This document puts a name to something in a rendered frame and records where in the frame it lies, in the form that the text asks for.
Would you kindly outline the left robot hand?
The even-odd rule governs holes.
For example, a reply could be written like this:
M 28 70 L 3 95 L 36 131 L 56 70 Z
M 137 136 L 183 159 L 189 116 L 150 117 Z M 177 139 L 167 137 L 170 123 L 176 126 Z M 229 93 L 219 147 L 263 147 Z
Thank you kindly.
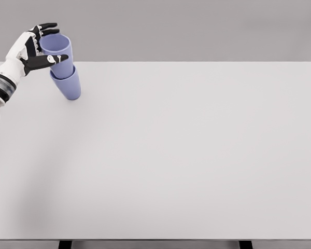
M 20 79 L 31 71 L 51 67 L 68 60 L 69 56 L 66 54 L 42 54 L 40 39 L 50 34 L 57 34 L 60 31 L 56 28 L 57 26 L 57 23 L 38 24 L 23 32 L 7 53 L 2 72 L 12 78 Z

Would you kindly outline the lavender blue cup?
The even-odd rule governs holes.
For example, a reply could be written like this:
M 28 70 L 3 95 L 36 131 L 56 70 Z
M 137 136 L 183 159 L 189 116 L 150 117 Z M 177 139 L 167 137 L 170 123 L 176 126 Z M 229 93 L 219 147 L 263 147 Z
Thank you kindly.
M 73 53 L 70 39 L 67 36 L 58 33 L 44 36 L 39 42 L 44 54 L 56 56 L 62 56 L 64 54 L 68 55 L 68 59 L 51 66 L 51 70 L 58 79 L 70 77 L 74 72 Z
M 73 66 L 72 75 L 67 78 L 56 78 L 52 70 L 50 70 L 50 77 L 52 78 L 56 87 L 68 100 L 76 100 L 81 96 L 81 85 L 78 71 L 75 66 Z

